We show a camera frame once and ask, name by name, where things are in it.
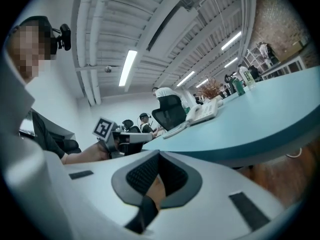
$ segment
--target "flower arrangement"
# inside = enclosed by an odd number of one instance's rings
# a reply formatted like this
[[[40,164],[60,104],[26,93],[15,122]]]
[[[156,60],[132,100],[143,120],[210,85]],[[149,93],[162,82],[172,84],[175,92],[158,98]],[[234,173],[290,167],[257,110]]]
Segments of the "flower arrangement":
[[[199,95],[212,100],[220,93],[221,83],[214,78],[208,78],[208,81],[198,88]]]

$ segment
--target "white bottle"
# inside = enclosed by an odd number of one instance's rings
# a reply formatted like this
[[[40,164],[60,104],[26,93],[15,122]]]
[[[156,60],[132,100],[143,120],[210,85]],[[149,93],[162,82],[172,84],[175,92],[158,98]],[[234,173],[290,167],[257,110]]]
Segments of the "white bottle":
[[[249,90],[252,90],[253,88],[256,87],[256,82],[254,78],[252,77],[250,71],[245,67],[241,66],[239,68],[239,73],[244,80],[245,84],[248,86]]]

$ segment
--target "desk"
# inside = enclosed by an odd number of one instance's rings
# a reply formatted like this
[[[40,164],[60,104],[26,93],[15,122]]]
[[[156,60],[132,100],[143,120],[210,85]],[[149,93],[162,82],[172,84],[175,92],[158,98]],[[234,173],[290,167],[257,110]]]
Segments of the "desk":
[[[214,119],[156,138],[143,150],[240,167],[303,147],[320,135],[320,66],[257,82],[223,101]]]

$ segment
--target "security camera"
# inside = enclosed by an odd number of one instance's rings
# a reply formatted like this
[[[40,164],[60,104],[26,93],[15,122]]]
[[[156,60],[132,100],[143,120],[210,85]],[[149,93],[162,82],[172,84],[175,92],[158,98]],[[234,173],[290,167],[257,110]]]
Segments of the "security camera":
[[[111,73],[111,69],[112,69],[112,66],[106,66],[106,67],[104,68],[104,71],[105,71],[106,73]]]

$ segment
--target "black cap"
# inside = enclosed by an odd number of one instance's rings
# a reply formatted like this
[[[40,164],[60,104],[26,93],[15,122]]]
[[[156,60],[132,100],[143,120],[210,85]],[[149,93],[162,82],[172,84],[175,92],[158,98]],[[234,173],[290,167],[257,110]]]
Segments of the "black cap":
[[[140,117],[140,120],[141,120],[141,118],[148,117],[148,114],[147,113],[142,113],[139,117]]]

